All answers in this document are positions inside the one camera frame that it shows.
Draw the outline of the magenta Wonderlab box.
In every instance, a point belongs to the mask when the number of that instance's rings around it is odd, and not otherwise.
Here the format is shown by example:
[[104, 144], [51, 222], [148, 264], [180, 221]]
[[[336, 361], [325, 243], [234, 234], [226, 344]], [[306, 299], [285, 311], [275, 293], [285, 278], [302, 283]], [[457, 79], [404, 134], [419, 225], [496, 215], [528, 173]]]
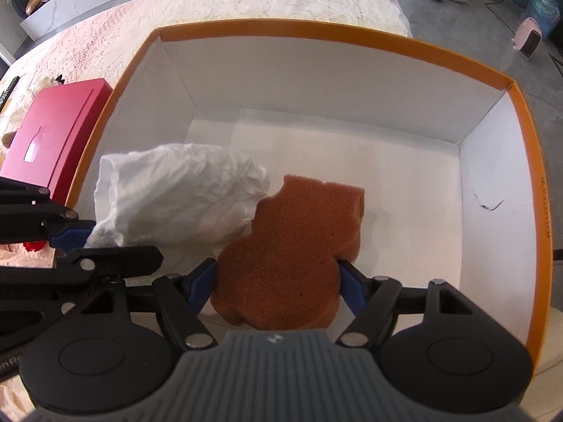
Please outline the magenta Wonderlab box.
[[41, 90], [32, 101], [1, 176], [47, 188], [66, 202], [72, 179], [113, 89], [103, 78]]

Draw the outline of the lace table cover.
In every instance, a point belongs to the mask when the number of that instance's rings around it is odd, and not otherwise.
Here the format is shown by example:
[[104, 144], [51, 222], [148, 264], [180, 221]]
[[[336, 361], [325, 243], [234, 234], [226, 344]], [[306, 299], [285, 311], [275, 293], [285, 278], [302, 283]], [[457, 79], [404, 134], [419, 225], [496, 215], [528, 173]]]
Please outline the lace table cover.
[[104, 78], [114, 86], [157, 28], [187, 23], [276, 18], [345, 24], [409, 36], [397, 0], [133, 0], [99, 12], [29, 51], [1, 80], [19, 79], [1, 112], [1, 131], [16, 130], [41, 87]]

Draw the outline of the blue water jug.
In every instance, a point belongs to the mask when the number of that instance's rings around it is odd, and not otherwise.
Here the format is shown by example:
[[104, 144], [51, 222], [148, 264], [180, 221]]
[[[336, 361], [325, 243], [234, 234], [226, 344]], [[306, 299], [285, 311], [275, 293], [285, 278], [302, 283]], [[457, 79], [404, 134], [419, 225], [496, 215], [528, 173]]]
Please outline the blue water jug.
[[561, 19], [558, 0], [530, 0], [524, 18], [534, 20], [546, 40]]

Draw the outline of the brown bear-shaped sponge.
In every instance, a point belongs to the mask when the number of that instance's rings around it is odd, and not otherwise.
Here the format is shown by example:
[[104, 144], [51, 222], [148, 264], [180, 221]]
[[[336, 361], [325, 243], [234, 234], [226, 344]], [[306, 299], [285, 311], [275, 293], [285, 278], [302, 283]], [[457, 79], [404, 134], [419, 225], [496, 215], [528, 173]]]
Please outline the brown bear-shaped sponge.
[[364, 213], [363, 188], [284, 176], [250, 233], [221, 251], [214, 310], [262, 331], [328, 328], [340, 306], [337, 261], [357, 259]]

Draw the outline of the orange crochet fruit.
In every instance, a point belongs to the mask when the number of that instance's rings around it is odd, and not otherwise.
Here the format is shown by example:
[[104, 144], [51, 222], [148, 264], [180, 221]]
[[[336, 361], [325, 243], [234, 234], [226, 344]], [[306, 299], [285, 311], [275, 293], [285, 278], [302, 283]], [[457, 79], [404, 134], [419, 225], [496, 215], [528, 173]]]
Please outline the orange crochet fruit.
[[39, 251], [43, 250], [47, 246], [47, 241], [28, 241], [23, 243], [23, 247], [26, 251]]

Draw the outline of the pink space heater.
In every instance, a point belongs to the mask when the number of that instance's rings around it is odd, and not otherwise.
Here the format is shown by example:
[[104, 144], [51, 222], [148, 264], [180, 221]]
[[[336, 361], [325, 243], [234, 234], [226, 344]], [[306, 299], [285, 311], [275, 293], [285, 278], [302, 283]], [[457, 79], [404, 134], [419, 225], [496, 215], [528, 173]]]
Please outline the pink space heater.
[[531, 58], [542, 42], [542, 31], [532, 17], [525, 18], [512, 39], [512, 48], [525, 58]]

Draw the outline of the orange cardboard box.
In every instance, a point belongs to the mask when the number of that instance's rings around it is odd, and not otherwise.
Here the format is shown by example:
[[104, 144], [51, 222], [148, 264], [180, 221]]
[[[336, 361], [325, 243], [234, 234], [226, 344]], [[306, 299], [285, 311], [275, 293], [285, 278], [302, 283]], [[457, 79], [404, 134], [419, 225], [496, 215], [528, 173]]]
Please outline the orange cardboard box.
[[340, 258], [443, 279], [538, 358], [551, 218], [511, 78], [395, 34], [248, 19], [166, 26], [125, 55], [67, 196], [91, 244], [217, 255], [222, 327], [343, 329]]

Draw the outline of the white cloth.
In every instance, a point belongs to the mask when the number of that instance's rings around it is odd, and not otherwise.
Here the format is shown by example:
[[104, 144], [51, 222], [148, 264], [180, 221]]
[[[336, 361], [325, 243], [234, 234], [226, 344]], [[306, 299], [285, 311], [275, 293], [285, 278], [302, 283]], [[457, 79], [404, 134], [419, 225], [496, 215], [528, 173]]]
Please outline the white cloth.
[[267, 170], [234, 149], [167, 144], [105, 154], [86, 245], [217, 246], [244, 232], [268, 190]]

